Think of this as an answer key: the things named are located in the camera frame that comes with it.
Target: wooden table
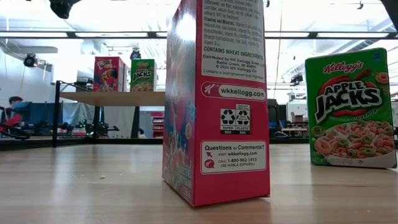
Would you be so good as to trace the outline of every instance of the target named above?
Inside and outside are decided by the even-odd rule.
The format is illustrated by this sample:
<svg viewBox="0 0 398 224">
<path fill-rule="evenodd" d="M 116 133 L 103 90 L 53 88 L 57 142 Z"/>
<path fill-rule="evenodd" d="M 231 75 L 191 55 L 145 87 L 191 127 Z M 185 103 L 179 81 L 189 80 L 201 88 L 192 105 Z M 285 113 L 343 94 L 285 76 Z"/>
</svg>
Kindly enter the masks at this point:
<svg viewBox="0 0 398 224">
<path fill-rule="evenodd" d="M 308 128 L 282 128 L 282 132 L 287 132 L 290 137 L 294 137 L 294 132 L 298 131 L 301 133 L 301 137 L 303 137 L 303 132 L 308 131 Z"/>
<path fill-rule="evenodd" d="M 60 98 L 75 100 L 80 103 L 95 106 L 93 118 L 93 139 L 97 137 L 98 123 L 100 120 L 100 107 L 102 106 L 135 106 L 134 117 L 131 128 L 130 138 L 138 139 L 139 135 L 139 112 L 140 106 L 164 106 L 165 92 L 164 91 L 135 91 L 135 92 L 62 92 L 60 89 L 60 81 L 57 82 L 56 92 L 59 95 L 55 96 L 55 110 L 58 114 Z M 58 124 L 58 116 L 54 116 L 54 124 Z M 52 146 L 57 146 L 57 125 L 53 126 Z"/>
<path fill-rule="evenodd" d="M 61 92 L 60 97 L 93 106 L 164 106 L 165 92 Z"/>
<path fill-rule="evenodd" d="M 1 224 L 398 223 L 396 170 L 311 166 L 308 144 L 271 145 L 271 198 L 192 208 L 161 179 L 161 150 L 0 152 Z"/>
</svg>

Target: recycling symbol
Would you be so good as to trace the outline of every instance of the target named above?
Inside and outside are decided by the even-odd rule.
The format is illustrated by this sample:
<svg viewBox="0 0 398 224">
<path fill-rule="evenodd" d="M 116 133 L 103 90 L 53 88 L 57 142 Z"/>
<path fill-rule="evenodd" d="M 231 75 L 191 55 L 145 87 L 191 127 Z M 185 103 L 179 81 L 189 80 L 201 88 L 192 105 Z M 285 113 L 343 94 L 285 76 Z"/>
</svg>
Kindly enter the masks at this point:
<svg viewBox="0 0 398 224">
<path fill-rule="evenodd" d="M 233 125 L 235 122 L 235 111 L 230 109 L 224 109 L 221 113 L 221 123 L 223 125 Z"/>
<path fill-rule="evenodd" d="M 238 123 L 238 125 L 244 125 L 244 126 L 249 125 L 250 115 L 248 111 L 246 110 L 239 111 L 236 117 L 236 122 Z"/>
</svg>

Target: froot loops box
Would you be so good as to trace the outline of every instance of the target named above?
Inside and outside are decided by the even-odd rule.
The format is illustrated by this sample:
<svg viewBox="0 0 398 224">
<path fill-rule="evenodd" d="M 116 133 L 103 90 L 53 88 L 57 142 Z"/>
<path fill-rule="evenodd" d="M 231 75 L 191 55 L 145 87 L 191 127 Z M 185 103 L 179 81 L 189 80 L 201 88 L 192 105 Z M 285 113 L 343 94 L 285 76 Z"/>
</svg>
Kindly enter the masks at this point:
<svg viewBox="0 0 398 224">
<path fill-rule="evenodd" d="M 385 49 L 305 61 L 311 163 L 395 168 Z"/>
<path fill-rule="evenodd" d="M 127 66 L 119 57 L 95 57 L 93 91 L 127 91 Z"/>
<path fill-rule="evenodd" d="M 270 196 L 263 10 L 183 0 L 170 22 L 162 177 L 190 205 Z"/>
</svg>

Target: ceiling light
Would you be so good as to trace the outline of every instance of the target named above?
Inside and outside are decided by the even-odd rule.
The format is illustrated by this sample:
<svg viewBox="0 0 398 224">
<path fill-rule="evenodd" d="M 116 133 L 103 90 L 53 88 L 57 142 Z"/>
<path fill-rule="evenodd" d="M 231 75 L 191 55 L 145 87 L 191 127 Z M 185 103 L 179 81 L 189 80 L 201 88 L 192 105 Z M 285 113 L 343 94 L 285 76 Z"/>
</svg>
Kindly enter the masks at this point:
<svg viewBox="0 0 398 224">
<path fill-rule="evenodd" d="M 131 47 L 108 47 L 109 51 L 131 51 Z"/>
<path fill-rule="evenodd" d="M 383 32 L 379 32 L 379 33 L 375 33 L 375 32 L 353 32 L 353 33 L 344 33 L 344 32 L 322 32 L 322 33 L 318 33 L 318 37 L 331 37 L 331 38 L 376 38 L 376 37 L 387 37 L 387 35 L 389 35 L 389 33 L 383 33 Z"/>
<path fill-rule="evenodd" d="M 1 32 L 0 37 L 68 37 L 64 32 Z"/>
<path fill-rule="evenodd" d="M 309 32 L 266 32 L 266 37 L 308 37 Z"/>
<path fill-rule="evenodd" d="M 148 37 L 146 32 L 77 32 L 77 37 Z"/>
<path fill-rule="evenodd" d="M 157 32 L 156 35 L 158 37 L 167 37 L 167 32 Z"/>
</svg>

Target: camera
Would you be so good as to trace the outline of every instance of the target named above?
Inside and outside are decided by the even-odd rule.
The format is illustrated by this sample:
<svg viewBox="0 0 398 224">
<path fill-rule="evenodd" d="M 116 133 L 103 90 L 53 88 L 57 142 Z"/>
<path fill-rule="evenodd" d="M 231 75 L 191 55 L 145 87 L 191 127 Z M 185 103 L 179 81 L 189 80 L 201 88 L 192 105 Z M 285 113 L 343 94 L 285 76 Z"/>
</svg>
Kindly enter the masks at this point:
<svg viewBox="0 0 398 224">
<path fill-rule="evenodd" d="M 300 82 L 303 81 L 303 75 L 301 73 L 294 75 L 290 81 L 290 83 L 293 83 L 291 86 L 297 86 L 300 84 Z"/>
<path fill-rule="evenodd" d="M 51 10 L 61 19 L 68 19 L 72 6 L 81 0 L 50 0 Z"/>
<path fill-rule="evenodd" d="M 38 60 L 36 59 L 36 54 L 27 54 L 26 58 L 24 59 L 24 65 L 28 68 L 35 68 L 37 67 Z"/>
<path fill-rule="evenodd" d="M 139 52 L 139 49 L 133 49 L 132 53 L 130 55 L 130 59 L 141 59 L 141 53 Z"/>
</svg>

